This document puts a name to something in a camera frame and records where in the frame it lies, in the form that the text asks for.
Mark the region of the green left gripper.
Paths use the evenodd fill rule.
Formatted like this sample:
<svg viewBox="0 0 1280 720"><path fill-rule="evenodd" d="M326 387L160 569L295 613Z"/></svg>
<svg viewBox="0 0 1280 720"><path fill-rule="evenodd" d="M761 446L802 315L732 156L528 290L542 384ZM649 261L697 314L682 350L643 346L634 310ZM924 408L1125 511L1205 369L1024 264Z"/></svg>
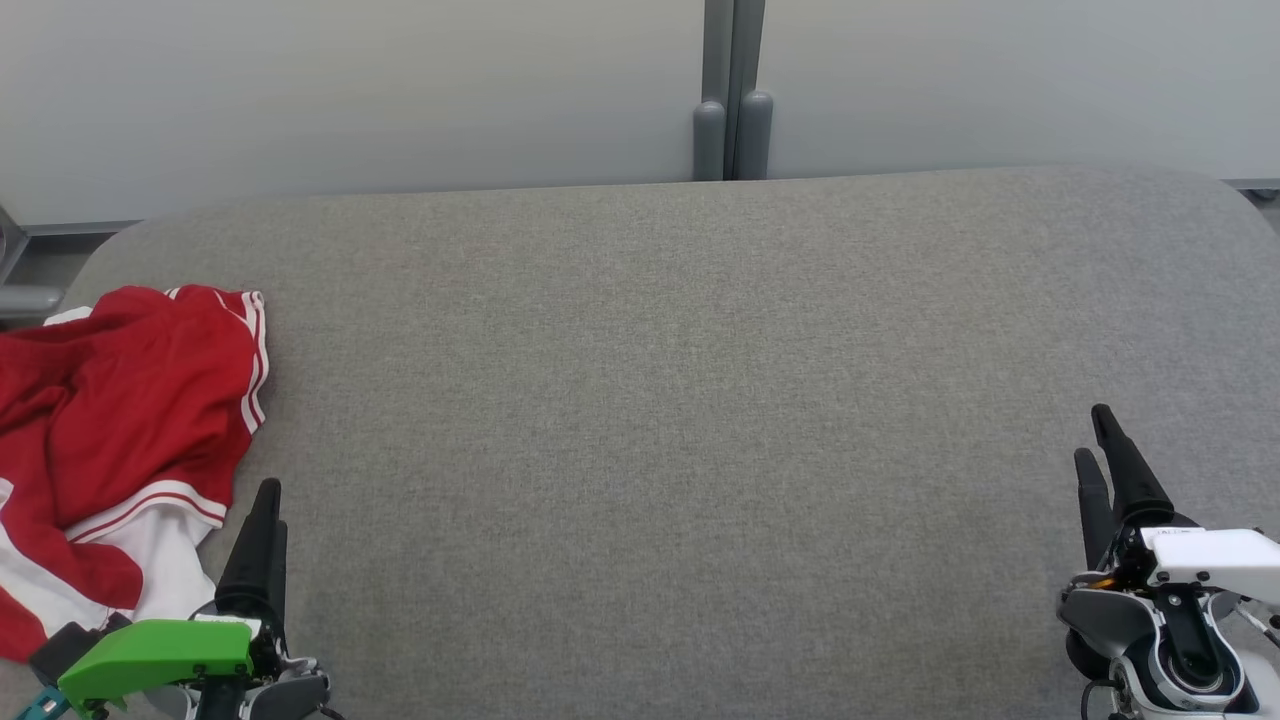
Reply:
<svg viewBox="0 0 1280 720"><path fill-rule="evenodd" d="M198 693L197 714L243 714L250 692L278 673L285 629L288 525L282 483L259 486L215 600L187 619L147 619L106 634L58 679L78 714L122 707L163 687Z"/></svg>

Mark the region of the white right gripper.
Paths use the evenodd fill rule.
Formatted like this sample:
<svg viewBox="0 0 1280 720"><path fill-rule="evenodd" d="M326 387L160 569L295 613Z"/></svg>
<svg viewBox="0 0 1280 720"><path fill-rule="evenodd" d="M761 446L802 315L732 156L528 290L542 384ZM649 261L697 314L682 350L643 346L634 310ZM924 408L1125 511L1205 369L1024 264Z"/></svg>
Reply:
<svg viewBox="0 0 1280 720"><path fill-rule="evenodd" d="M1170 524L1176 510L1146 457L1108 405L1094 405L1091 419L1114 491L1112 514L1100 462L1089 448L1076 448L1085 566L1101 571L1096 589L1228 592L1280 606L1280 543L1249 528L1158 527ZM1123 530L1114 544L1114 516L1121 525L1147 528Z"/></svg>

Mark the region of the red jersey white trim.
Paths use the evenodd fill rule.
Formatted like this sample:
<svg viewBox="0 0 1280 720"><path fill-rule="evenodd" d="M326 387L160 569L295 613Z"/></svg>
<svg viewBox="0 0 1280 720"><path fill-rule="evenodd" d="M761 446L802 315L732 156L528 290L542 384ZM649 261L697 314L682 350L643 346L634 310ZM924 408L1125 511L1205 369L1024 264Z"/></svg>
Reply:
<svg viewBox="0 0 1280 720"><path fill-rule="evenodd" d="M224 525L265 413L257 291L128 286L0 334L0 523L47 523L142 571L131 620L212 598L198 546Z"/></svg>

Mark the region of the grey fabric sofa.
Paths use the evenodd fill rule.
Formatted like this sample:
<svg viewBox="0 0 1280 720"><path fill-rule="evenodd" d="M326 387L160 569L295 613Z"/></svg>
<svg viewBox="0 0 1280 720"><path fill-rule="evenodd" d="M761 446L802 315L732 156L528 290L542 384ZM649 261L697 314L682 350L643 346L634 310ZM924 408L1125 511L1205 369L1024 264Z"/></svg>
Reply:
<svg viewBox="0 0 1280 720"><path fill-rule="evenodd" d="M1280 233L1179 170L256 199L100 245L262 292L287 632L347 720L1079 720L1110 405L1280 534Z"/></svg>

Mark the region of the grey partition post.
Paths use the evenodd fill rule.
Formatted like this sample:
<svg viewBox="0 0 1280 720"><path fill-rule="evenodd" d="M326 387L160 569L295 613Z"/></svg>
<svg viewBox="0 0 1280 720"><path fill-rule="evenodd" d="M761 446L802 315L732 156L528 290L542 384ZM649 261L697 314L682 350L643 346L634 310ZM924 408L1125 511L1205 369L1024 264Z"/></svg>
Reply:
<svg viewBox="0 0 1280 720"><path fill-rule="evenodd" d="M732 0L724 178L763 181L768 173L774 101L756 87L765 0Z"/></svg>
<svg viewBox="0 0 1280 720"><path fill-rule="evenodd" d="M701 100L692 111L692 179L724 178L733 0L703 0Z"/></svg>

